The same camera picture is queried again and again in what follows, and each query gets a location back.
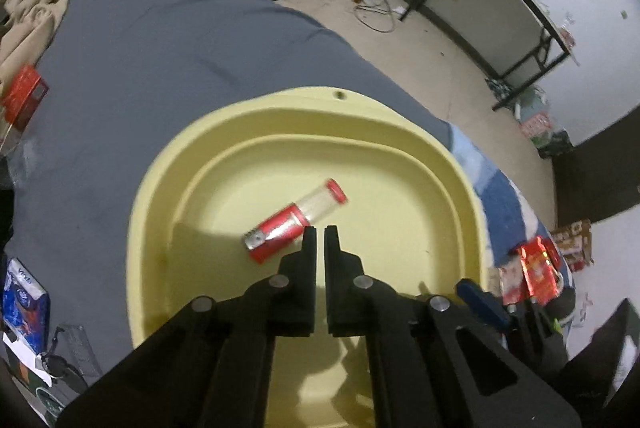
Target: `tiled floor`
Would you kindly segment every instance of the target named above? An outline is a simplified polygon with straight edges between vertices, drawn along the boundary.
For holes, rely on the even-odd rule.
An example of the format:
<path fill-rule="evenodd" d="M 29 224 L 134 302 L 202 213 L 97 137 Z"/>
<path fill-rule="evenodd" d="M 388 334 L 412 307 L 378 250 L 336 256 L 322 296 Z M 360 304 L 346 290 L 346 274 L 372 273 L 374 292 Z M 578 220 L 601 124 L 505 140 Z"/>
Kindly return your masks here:
<path fill-rule="evenodd" d="M 404 6 L 389 0 L 392 7 Z M 551 162 L 538 157 L 511 114 L 491 110 L 495 102 L 476 65 L 421 14 L 412 13 L 396 30 L 375 32 L 353 15 L 351 0 L 281 0 L 312 16 L 346 39 L 363 58 L 393 79 L 425 108 L 456 124 L 520 188 L 542 222 L 556 223 Z M 388 16 L 366 21 L 388 28 Z"/>

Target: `red cylindrical container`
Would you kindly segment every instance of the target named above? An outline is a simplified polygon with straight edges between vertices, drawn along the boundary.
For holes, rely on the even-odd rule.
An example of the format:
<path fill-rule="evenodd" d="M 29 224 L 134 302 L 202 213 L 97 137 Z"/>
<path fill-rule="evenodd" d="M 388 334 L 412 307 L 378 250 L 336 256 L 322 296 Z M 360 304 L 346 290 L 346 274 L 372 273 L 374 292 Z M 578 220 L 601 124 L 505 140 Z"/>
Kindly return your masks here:
<path fill-rule="evenodd" d="M 306 226 L 346 201 L 347 197 L 340 186 L 333 179 L 327 180 L 324 185 L 289 204 L 244 235 L 249 255 L 257 263 L 264 262 L 298 238 Z"/>

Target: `yellow plastic basin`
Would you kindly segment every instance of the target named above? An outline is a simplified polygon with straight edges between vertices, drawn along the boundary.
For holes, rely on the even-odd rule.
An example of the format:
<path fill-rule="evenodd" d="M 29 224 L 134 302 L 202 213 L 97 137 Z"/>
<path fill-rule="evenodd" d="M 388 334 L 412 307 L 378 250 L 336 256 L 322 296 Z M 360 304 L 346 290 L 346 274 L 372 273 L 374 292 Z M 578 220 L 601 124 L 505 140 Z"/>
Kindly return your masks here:
<path fill-rule="evenodd" d="M 237 103 L 159 154 L 129 225 L 134 345 L 194 297 L 226 300 L 275 273 L 280 254 L 257 265 L 241 236 L 331 177 L 349 202 L 316 224 L 316 332 L 278 339 L 266 425 L 372 426 L 364 340 L 326 330 L 322 229 L 336 224 L 367 274 L 409 295 L 450 295 L 463 277 L 486 287 L 486 235 L 481 204 L 446 148 L 361 94 L 300 88 Z"/>

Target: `red box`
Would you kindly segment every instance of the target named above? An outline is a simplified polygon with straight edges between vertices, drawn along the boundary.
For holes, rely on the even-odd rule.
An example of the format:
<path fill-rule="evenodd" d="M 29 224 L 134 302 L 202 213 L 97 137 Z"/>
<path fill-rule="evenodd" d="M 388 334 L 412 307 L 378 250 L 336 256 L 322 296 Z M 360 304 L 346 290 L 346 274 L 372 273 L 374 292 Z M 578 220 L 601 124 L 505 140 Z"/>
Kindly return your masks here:
<path fill-rule="evenodd" d="M 520 255 L 529 296 L 538 299 L 540 305 L 546 305 L 558 297 L 559 289 L 556 282 L 558 270 L 554 266 L 554 261 L 558 260 L 557 252 L 550 255 L 548 247 L 540 236 L 519 246 L 516 252 Z"/>
<path fill-rule="evenodd" d="M 4 120 L 18 131 L 24 132 L 47 91 L 49 87 L 42 76 L 30 64 L 26 64 L 14 77 L 2 100 Z"/>

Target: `bed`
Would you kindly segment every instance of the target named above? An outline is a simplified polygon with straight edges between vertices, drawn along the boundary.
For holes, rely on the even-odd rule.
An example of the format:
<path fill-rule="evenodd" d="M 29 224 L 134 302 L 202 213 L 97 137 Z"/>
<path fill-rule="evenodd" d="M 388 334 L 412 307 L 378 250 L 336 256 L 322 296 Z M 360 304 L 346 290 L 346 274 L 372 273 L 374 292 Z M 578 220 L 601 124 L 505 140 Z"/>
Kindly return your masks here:
<path fill-rule="evenodd" d="M 548 235 L 457 128 L 340 36 L 270 0 L 70 0 L 37 68 L 50 91 L 9 160 L 15 212 L 6 253 L 48 290 L 50 330 L 83 325 L 104 371 L 132 350 L 127 225 L 146 169 L 189 123 L 240 100 L 327 80 L 374 98 L 461 163 L 484 207 L 495 264 Z"/>

